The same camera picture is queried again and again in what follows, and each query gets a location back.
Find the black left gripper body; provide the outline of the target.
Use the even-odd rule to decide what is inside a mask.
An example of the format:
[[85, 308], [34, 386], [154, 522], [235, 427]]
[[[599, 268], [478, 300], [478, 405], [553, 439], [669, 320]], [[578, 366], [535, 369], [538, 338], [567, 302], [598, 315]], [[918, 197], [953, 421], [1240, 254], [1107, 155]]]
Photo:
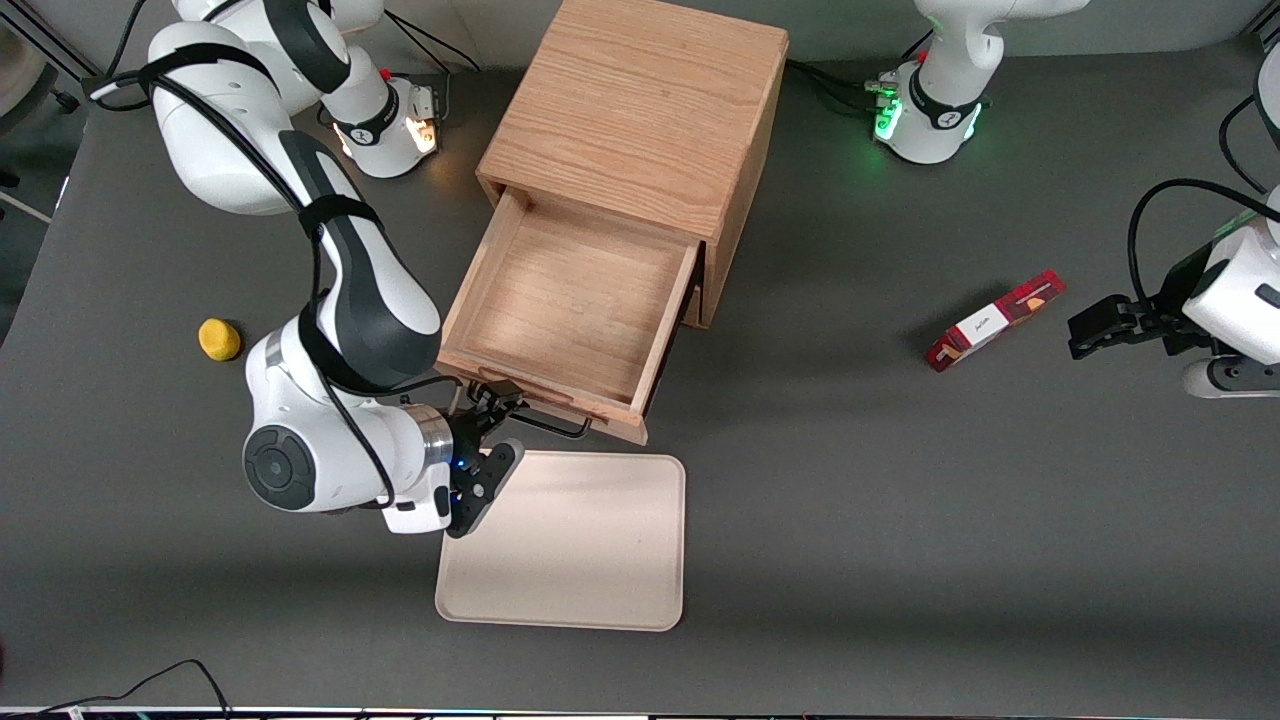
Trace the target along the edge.
[[1216, 340], [1181, 310], [1184, 293], [1160, 292], [1130, 304], [1138, 343], [1157, 342], [1167, 356], [1215, 350]]

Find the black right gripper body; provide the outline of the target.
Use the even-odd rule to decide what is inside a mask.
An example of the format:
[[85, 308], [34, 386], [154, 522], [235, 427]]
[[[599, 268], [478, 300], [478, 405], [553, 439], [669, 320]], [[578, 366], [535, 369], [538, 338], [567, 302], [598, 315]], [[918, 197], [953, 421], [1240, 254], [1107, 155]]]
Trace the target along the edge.
[[452, 433], [451, 524], [445, 533], [461, 539], [477, 528], [497, 501], [522, 462], [525, 447], [517, 439], [506, 439], [484, 452], [483, 442], [492, 433], [471, 429], [470, 410], [449, 415], [445, 421]]

